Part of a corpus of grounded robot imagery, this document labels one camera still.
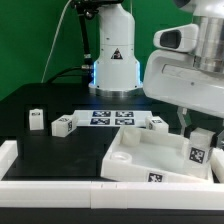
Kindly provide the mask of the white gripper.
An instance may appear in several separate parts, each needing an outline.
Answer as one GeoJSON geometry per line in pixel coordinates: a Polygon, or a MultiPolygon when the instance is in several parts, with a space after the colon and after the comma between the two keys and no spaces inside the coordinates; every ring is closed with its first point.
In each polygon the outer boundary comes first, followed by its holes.
{"type": "Polygon", "coordinates": [[[157,47],[147,61],[143,90],[147,97],[180,106],[181,135],[189,138],[192,109],[224,118],[224,75],[194,67],[199,28],[189,24],[157,31],[157,47]]]}

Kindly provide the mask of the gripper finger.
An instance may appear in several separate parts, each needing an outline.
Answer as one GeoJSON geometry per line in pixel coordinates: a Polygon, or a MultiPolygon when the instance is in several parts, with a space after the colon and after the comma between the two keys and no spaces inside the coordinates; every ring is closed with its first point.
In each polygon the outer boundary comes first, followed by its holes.
{"type": "Polygon", "coordinates": [[[216,148],[224,149],[224,130],[217,136],[216,148]]]}

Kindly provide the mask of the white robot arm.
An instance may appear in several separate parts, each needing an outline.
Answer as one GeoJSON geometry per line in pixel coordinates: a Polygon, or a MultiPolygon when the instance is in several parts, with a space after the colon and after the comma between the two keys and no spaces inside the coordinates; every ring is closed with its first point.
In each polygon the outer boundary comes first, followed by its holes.
{"type": "MultiPolygon", "coordinates": [[[[100,55],[89,61],[94,94],[145,95],[224,120],[224,0],[173,0],[192,14],[192,22],[155,33],[157,50],[149,56],[144,77],[134,56],[132,15],[124,0],[72,0],[82,20],[100,17],[100,55]]],[[[224,130],[218,135],[224,147],[224,130]]]]}

